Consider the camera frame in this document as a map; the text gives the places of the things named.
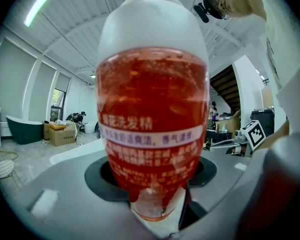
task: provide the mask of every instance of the black trash bin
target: black trash bin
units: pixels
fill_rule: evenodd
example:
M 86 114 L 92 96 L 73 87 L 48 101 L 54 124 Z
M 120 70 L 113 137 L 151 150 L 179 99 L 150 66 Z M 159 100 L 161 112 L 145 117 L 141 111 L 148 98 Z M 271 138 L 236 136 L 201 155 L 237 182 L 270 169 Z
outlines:
M 259 109 L 252 111 L 251 120 L 259 120 L 265 136 L 269 136 L 275 132 L 275 114 L 272 109 Z

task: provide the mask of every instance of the fluorescent light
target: fluorescent light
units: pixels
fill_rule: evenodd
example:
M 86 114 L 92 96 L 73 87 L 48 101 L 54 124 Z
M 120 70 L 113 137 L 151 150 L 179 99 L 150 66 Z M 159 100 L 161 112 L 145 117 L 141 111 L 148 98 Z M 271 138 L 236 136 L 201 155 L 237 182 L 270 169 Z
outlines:
M 44 5 L 44 3 L 47 0 L 36 0 L 32 6 L 32 8 L 30 9 L 28 15 L 25 18 L 24 21 L 24 25 L 26 25 L 27 27 L 30 26 L 31 22 L 33 21 L 34 17 L 37 15 L 38 11 L 40 10 L 40 8 Z

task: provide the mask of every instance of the ceiling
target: ceiling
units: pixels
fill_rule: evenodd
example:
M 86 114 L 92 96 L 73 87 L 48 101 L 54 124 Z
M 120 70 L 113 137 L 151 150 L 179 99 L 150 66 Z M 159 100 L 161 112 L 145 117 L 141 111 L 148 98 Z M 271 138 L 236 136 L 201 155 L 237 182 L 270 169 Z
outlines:
M 26 16 L 36 0 L 17 0 L 3 24 L 67 70 L 90 84 L 103 25 L 109 13 L 124 0 L 48 0 L 29 27 Z M 180 0 L 194 13 L 193 5 L 202 0 Z M 259 37 L 265 32 L 257 16 L 203 23 L 197 16 L 209 56 L 210 71 L 225 69 L 230 58 L 247 46 L 247 31 Z

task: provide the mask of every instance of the glasses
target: glasses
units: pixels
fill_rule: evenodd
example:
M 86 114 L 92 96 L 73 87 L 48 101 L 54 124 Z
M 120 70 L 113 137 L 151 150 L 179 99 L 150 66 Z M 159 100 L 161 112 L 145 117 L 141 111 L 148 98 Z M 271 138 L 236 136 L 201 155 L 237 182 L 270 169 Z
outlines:
M 213 8 L 219 13 L 222 19 L 227 20 L 230 18 L 225 10 L 219 9 L 219 0 L 209 0 L 209 2 L 213 6 Z

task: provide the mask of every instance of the wooden stairs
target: wooden stairs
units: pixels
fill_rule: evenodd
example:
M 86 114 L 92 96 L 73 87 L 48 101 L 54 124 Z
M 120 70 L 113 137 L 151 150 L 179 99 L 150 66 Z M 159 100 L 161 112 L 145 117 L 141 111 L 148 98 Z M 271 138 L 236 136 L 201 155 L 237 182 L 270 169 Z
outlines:
M 210 85 L 231 108 L 232 113 L 240 110 L 237 79 L 232 65 L 210 79 Z

